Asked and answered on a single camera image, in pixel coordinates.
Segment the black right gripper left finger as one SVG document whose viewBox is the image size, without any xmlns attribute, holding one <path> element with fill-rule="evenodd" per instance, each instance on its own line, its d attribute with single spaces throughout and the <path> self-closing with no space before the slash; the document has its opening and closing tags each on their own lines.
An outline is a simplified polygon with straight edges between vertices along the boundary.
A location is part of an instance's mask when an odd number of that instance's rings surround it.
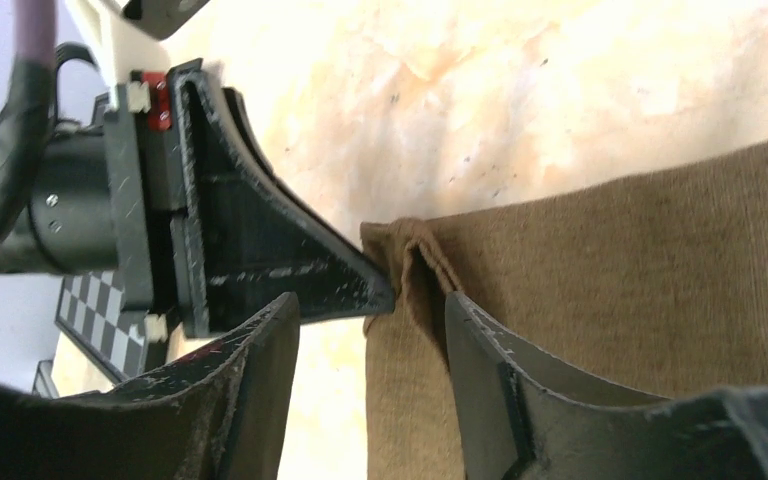
<svg viewBox="0 0 768 480">
<path fill-rule="evenodd" d="M 299 337 L 285 293 L 105 393 L 47 399 L 0 385 L 0 479 L 274 479 Z"/>
</svg>

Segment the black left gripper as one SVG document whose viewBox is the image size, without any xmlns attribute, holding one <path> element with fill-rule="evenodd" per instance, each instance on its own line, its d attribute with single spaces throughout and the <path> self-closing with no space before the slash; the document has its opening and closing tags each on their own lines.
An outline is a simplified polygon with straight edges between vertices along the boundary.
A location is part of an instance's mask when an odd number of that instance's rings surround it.
<svg viewBox="0 0 768 480">
<path fill-rule="evenodd" d="M 147 311 L 152 267 L 139 137 L 154 95 L 115 88 L 90 127 L 55 123 L 50 69 L 15 69 L 0 113 L 0 274 L 122 275 L 125 311 Z M 275 174 L 242 95 L 199 61 L 168 75 L 185 213 L 171 220 L 184 332 L 210 338 L 284 293 L 306 323 L 394 309 L 388 276 Z"/>
</svg>

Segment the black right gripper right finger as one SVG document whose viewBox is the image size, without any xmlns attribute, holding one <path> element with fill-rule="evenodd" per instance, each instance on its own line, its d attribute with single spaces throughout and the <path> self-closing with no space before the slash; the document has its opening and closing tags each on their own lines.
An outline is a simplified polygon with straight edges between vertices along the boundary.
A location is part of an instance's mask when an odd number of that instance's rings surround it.
<svg viewBox="0 0 768 480">
<path fill-rule="evenodd" d="M 667 399 L 592 375 L 446 300 L 470 479 L 768 479 L 768 387 Z"/>
</svg>

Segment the brown cloth napkin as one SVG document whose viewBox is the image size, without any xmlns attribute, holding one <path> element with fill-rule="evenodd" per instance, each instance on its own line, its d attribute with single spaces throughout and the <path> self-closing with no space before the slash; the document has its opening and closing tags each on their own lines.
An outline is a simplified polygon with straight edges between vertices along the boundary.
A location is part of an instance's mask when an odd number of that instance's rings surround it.
<svg viewBox="0 0 768 480">
<path fill-rule="evenodd" d="M 677 397 L 768 385 L 768 141 L 572 193 L 361 227 L 390 276 L 369 317 L 371 479 L 461 479 L 444 303 L 620 384 Z"/>
</svg>

